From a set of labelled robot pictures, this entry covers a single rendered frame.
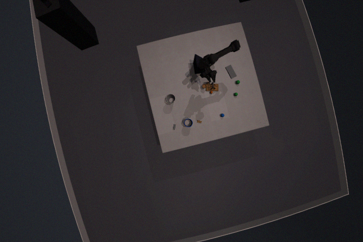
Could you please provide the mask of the blue mug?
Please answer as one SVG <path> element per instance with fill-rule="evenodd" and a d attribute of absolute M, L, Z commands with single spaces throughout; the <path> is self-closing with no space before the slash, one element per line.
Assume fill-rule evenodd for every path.
<path fill-rule="evenodd" d="M 185 124 L 186 127 L 191 127 L 192 124 L 193 124 L 193 121 L 191 119 L 186 119 L 184 124 Z"/>

